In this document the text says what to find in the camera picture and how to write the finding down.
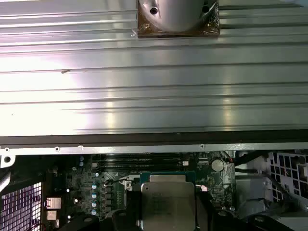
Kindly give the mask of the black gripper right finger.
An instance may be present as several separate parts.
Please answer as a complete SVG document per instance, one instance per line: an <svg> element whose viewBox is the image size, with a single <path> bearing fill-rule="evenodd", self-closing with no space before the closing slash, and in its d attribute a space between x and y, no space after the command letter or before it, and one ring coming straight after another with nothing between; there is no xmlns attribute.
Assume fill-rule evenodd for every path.
<svg viewBox="0 0 308 231"><path fill-rule="evenodd" d="M246 220L230 213L220 214L207 192L196 193L196 219L201 231L283 231L284 225L265 215L252 215Z"/></svg>

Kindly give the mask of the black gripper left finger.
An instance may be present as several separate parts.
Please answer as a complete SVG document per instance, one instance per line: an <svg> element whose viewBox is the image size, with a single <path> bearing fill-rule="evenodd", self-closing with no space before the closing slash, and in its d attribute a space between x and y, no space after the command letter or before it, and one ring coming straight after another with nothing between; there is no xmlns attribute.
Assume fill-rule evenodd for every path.
<svg viewBox="0 0 308 231"><path fill-rule="evenodd" d="M78 215L63 225L61 231L140 231L137 221L141 218L140 191L127 192L125 209L113 210L103 220L95 215Z"/></svg>

